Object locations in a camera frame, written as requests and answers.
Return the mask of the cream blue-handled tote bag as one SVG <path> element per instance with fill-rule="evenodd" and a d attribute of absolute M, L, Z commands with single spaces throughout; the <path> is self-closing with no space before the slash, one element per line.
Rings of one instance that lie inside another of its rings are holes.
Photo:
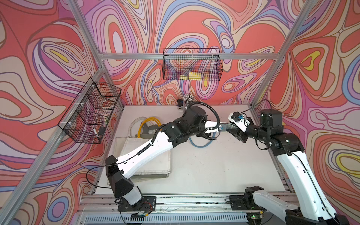
<path fill-rule="evenodd" d="M 209 130 L 206 131 L 204 140 L 201 141 L 202 137 L 200 136 L 194 136 L 194 137 L 190 137 L 188 142 L 195 148 L 204 149 L 209 147 L 213 141 L 219 138 L 220 134 L 225 132 L 230 133 L 233 130 L 235 130 L 236 132 L 237 129 L 238 127 L 234 126 L 233 124 L 221 123 L 216 131 L 209 131 Z"/>

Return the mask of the aluminium frame post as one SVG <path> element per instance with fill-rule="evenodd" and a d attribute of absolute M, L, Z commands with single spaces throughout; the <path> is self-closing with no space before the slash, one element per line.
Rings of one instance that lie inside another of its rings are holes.
<path fill-rule="evenodd" d="M 93 75 L 92 79 L 94 81 L 100 81 L 102 78 L 112 85 L 114 85 L 113 79 L 111 78 L 107 68 L 104 65 L 103 60 L 100 58 L 100 52 L 98 51 L 98 47 L 94 41 L 90 33 L 90 29 L 87 25 L 85 17 L 81 11 L 81 8 L 77 1 L 67 1 L 70 7 L 70 10 L 79 25 L 79 28 L 84 35 L 84 39 L 86 41 L 87 47 L 90 49 L 93 59 L 95 60 L 96 64 L 98 65 L 98 69 L 96 73 Z"/>
<path fill-rule="evenodd" d="M 271 82 L 272 78 L 275 77 L 276 71 L 280 68 L 281 62 L 284 60 L 285 55 L 286 55 L 288 49 L 290 48 L 290 45 L 296 38 L 296 35 L 302 28 L 307 16 L 311 12 L 312 8 L 316 5 L 316 3 L 317 3 L 317 1 L 305 1 L 304 2 L 302 9 L 300 10 L 297 18 L 294 21 L 293 26 L 291 27 L 291 29 L 288 33 L 288 36 L 285 38 L 285 41 L 279 50 L 277 58 L 271 64 L 265 78 L 262 80 L 260 86 L 258 87 L 257 92 L 250 103 L 251 107 L 254 107 L 261 101 L 266 90 L 270 86 L 270 82 Z"/>

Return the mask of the aluminium frame post right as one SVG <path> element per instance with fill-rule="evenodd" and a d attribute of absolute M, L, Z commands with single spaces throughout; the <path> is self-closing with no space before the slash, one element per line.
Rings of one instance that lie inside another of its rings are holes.
<path fill-rule="evenodd" d="M 305 1 L 304 2 L 302 9 L 300 10 L 297 18 L 294 21 L 293 26 L 291 27 L 291 29 L 288 33 L 288 36 L 285 38 L 285 41 L 279 50 L 277 58 L 271 64 L 265 78 L 262 80 L 260 86 L 258 87 L 257 92 L 250 103 L 251 107 L 254 107 L 261 101 L 266 90 L 270 86 L 270 82 L 271 82 L 272 78 L 275 77 L 276 71 L 280 68 L 281 62 L 284 60 L 285 55 L 286 55 L 288 49 L 290 48 L 290 45 L 296 38 L 296 35 L 302 28 L 307 16 L 311 12 L 312 8 L 316 5 L 316 3 L 317 3 L 317 1 Z"/>

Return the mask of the black cup of sticks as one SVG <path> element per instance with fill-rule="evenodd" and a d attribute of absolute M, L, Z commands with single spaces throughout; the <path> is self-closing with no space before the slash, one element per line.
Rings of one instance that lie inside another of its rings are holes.
<path fill-rule="evenodd" d="M 183 96 L 183 103 L 185 105 L 188 105 L 188 104 L 190 104 L 192 102 L 195 102 L 195 100 L 196 100 L 195 96 L 192 95 L 192 94 L 186 94 L 186 95 Z"/>

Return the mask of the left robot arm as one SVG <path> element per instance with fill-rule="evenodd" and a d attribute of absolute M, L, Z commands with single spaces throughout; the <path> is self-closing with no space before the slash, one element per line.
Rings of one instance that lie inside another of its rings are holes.
<path fill-rule="evenodd" d="M 212 140 L 207 132 L 218 132 L 219 127 L 220 117 L 213 107 L 203 102 L 192 102 L 186 106 L 181 117 L 159 126 L 153 138 L 140 147 L 120 157 L 108 156 L 103 168 L 114 197 L 123 198 L 132 206 L 139 204 L 143 195 L 131 180 L 139 168 L 187 142 L 192 136 Z"/>

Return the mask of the olive green canvas bag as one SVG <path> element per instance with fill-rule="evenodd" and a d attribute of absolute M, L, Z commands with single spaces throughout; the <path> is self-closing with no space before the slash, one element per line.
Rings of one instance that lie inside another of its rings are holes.
<path fill-rule="evenodd" d="M 131 133 L 132 127 L 128 131 L 128 137 L 122 147 L 121 156 L 130 153 L 135 150 L 137 147 L 145 144 L 149 139 L 152 138 L 155 133 L 155 129 L 158 128 L 158 125 L 147 123 L 142 127 L 142 131 L 140 133 L 140 138 L 138 135 Z M 142 167 L 140 167 L 134 175 L 131 177 L 132 179 L 164 179 L 169 177 L 171 173 L 171 153 L 170 151 L 166 151 L 150 162 L 146 163 Z"/>

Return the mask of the white yellow-handled bag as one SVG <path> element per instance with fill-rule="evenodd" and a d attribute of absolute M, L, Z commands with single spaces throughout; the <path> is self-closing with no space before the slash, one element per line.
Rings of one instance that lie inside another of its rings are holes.
<path fill-rule="evenodd" d="M 159 131 L 154 141 L 148 140 L 130 153 L 117 157 L 115 164 L 119 170 L 123 171 L 124 177 L 130 178 L 140 167 L 172 148 L 173 145 L 168 141 L 168 136 Z"/>

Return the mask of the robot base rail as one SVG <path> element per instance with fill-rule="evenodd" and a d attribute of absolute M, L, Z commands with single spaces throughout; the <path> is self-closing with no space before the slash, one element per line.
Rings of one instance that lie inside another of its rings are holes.
<path fill-rule="evenodd" d="M 246 225 L 255 219 L 261 225 L 284 222 L 269 210 L 246 209 L 231 202 L 243 193 L 156 194 L 155 208 L 149 216 L 132 218 L 132 211 L 119 212 L 110 195 L 85 197 L 76 213 L 74 225 Z"/>

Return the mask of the aluminium frame crossbar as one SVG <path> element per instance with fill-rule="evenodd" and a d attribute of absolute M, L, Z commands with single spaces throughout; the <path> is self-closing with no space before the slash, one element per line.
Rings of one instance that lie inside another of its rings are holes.
<path fill-rule="evenodd" d="M 198 58 L 202 56 L 219 56 L 222 60 L 277 60 L 280 57 L 278 53 L 101 53 L 102 60 L 160 60 L 165 55 L 169 56 L 187 56 Z"/>

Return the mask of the aluminium frame post left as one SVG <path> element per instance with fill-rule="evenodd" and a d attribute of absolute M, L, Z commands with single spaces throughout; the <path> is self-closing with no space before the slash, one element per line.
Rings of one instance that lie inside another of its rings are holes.
<path fill-rule="evenodd" d="M 92 79 L 94 81 L 100 81 L 102 78 L 112 85 L 114 85 L 113 79 L 111 78 L 107 68 L 104 65 L 103 60 L 100 58 L 100 52 L 98 51 L 98 47 L 94 41 L 90 33 L 90 29 L 87 25 L 85 17 L 81 11 L 81 8 L 77 1 L 67 1 L 70 7 L 70 10 L 79 25 L 79 28 L 84 35 L 84 39 L 86 41 L 87 47 L 90 49 L 93 59 L 95 60 L 96 64 L 98 65 L 98 69 L 96 73 L 93 75 Z"/>

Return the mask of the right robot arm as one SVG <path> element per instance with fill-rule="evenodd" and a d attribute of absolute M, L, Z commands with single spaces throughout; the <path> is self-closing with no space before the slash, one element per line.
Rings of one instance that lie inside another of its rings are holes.
<path fill-rule="evenodd" d="M 262 187 L 248 187 L 243 204 L 247 208 L 264 208 L 287 225 L 348 225 L 346 216 L 340 215 L 327 200 L 312 172 L 305 148 L 299 137 L 285 133 L 282 112 L 270 108 L 261 110 L 260 125 L 253 123 L 245 112 L 229 115 L 227 132 L 245 143 L 249 138 L 263 143 L 286 171 L 299 205 L 289 204 Z"/>

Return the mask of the yellow sticky notes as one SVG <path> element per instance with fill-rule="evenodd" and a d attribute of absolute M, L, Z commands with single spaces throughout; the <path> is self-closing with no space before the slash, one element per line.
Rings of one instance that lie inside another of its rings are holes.
<path fill-rule="evenodd" d="M 199 72 L 188 72 L 186 74 L 179 76 L 180 80 L 192 80 L 192 81 L 201 81 L 202 80 L 202 74 Z"/>

